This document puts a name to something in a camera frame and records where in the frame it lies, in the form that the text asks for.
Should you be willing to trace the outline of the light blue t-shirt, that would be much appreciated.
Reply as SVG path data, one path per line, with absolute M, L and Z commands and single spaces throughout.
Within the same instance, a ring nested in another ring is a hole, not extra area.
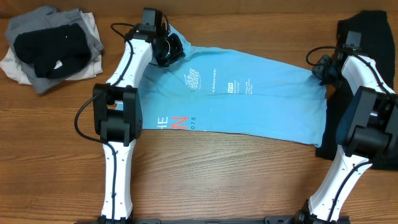
M 237 133 L 322 144 L 326 89 L 311 71 L 182 39 L 184 58 L 139 83 L 145 129 Z

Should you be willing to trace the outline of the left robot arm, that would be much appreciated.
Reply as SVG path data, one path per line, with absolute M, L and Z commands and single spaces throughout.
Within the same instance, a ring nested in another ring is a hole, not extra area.
M 123 35 L 121 61 L 105 84 L 93 89 L 95 131 L 106 157 L 105 197 L 98 223 L 130 223 L 132 154 L 142 126 L 138 86 L 155 60 L 168 67 L 184 56 L 179 37 L 170 32 L 162 11 L 145 8 L 142 21 Z

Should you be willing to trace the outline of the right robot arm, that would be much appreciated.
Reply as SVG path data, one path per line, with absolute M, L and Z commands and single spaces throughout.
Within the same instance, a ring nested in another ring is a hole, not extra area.
M 363 53 L 361 33 L 338 37 L 332 56 L 313 64 L 321 85 L 347 82 L 352 100 L 335 132 L 336 155 L 321 186 L 288 223 L 348 223 L 340 212 L 359 178 L 397 152 L 397 95 Z

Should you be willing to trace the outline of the black garment at right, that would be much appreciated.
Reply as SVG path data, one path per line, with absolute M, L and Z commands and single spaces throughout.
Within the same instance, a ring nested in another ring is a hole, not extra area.
M 396 52 L 387 12 L 361 11 L 349 19 L 338 21 L 336 37 L 339 45 L 345 43 L 349 31 L 361 33 L 361 51 L 376 61 L 376 68 L 383 82 L 393 88 Z M 353 93 L 348 82 L 343 81 L 327 100 L 326 129 L 322 145 L 316 149 L 317 157 L 331 161 L 335 158 L 336 129 L 352 98 Z

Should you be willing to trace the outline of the white folded garment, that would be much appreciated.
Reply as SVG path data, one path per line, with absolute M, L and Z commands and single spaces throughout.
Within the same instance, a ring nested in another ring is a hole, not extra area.
M 98 32 L 97 25 L 95 23 L 95 18 L 93 13 L 92 12 L 81 13 L 81 16 L 84 18 L 85 23 L 88 26 L 91 35 L 93 35 L 93 37 L 97 41 L 95 47 L 99 47 L 99 44 L 101 43 L 100 35 Z M 68 81 L 82 80 L 82 79 L 96 77 L 97 74 L 103 72 L 101 60 L 102 60 L 101 56 L 100 55 L 97 56 L 81 72 L 67 78 L 67 80 Z M 6 56 L 1 60 L 1 69 L 9 78 L 17 81 L 19 84 L 31 85 L 27 75 L 21 69 L 21 63 L 17 61 L 17 57 L 14 55 L 11 49 L 8 50 Z

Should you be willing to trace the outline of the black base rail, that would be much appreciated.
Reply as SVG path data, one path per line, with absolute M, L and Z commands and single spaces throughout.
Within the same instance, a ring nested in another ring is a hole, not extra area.
M 139 219 L 131 218 L 122 220 L 108 220 L 104 217 L 91 222 L 77 222 L 76 224 L 293 224 L 294 216 L 269 216 L 254 219 L 210 219 L 210 220 L 160 220 L 160 219 Z

